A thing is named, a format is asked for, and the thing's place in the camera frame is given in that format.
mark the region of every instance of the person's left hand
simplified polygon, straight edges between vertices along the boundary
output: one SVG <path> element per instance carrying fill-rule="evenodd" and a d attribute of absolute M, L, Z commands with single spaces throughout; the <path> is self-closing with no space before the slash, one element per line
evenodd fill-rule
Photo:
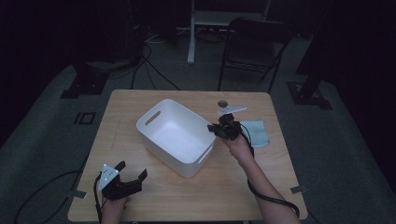
<path fill-rule="evenodd" d="M 102 224 L 119 224 L 125 204 L 131 201 L 130 197 L 111 201 L 102 196 Z"/>

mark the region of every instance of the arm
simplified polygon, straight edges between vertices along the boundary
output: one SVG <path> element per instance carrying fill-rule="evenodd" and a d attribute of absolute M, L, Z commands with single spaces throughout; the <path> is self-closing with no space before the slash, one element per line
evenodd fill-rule
<path fill-rule="evenodd" d="M 131 201 L 131 198 L 125 197 L 116 201 L 107 200 L 103 197 L 102 202 L 102 223 L 101 224 L 119 224 L 125 204 Z"/>
<path fill-rule="evenodd" d="M 248 144 L 242 135 L 239 134 L 233 141 L 221 140 L 230 149 L 231 154 L 238 160 L 239 165 L 245 171 L 247 179 L 255 190 L 265 196 L 285 200 L 268 180 L 259 164 L 254 160 Z M 288 206 L 267 202 L 258 197 L 256 197 L 256 201 L 265 223 L 300 223 L 294 211 Z"/>

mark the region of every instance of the blue cloth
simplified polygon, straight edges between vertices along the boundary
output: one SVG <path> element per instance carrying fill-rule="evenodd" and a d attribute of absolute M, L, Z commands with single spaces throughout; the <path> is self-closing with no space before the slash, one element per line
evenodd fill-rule
<path fill-rule="evenodd" d="M 266 147 L 268 145 L 268 136 L 265 131 L 263 120 L 242 120 L 242 130 L 247 138 L 250 137 L 253 147 Z"/>

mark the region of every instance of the desk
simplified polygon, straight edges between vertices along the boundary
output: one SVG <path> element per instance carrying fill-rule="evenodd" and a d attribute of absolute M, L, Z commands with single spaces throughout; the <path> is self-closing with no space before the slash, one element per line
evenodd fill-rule
<path fill-rule="evenodd" d="M 178 175 L 145 149 L 136 122 L 163 99 L 173 99 L 209 122 L 218 123 L 217 102 L 220 99 L 228 101 L 229 105 L 247 106 L 246 111 L 234 114 L 236 120 L 263 119 L 270 143 L 268 147 L 255 148 L 255 158 L 286 200 L 300 208 L 301 218 L 306 218 L 302 194 L 290 191 L 299 184 L 267 93 L 118 90 L 111 94 L 78 184 L 78 190 L 88 192 L 87 197 L 73 200 L 68 214 L 70 220 L 97 220 L 92 192 L 94 179 L 103 164 L 114 167 L 120 161 L 126 162 L 126 168 L 120 172 L 124 182 L 137 179 L 144 169 L 148 170 L 143 191 L 132 196 L 123 220 L 262 220 L 242 168 L 219 139 L 212 155 L 192 178 Z"/>
<path fill-rule="evenodd" d="M 262 13 L 246 12 L 220 12 L 195 10 L 195 0 L 191 0 L 191 24 L 190 24 L 190 45 L 187 63 L 193 64 L 195 61 L 195 25 L 228 26 L 230 21 L 237 17 L 250 17 L 265 19 L 271 0 L 266 0 Z"/>

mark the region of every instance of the hand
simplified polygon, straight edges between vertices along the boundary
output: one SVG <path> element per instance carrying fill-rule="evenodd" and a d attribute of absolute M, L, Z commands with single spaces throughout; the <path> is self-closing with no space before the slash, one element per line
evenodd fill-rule
<path fill-rule="evenodd" d="M 247 162 L 254 160 L 248 143 L 241 134 L 239 134 L 234 140 L 221 138 L 221 141 L 230 149 L 231 155 L 236 158 L 239 165 L 243 166 Z"/>
<path fill-rule="evenodd" d="M 104 203 L 102 207 L 102 224 L 119 224 L 125 209 L 125 204 L 130 201 L 130 197 L 115 201 L 102 197 L 102 202 Z"/>

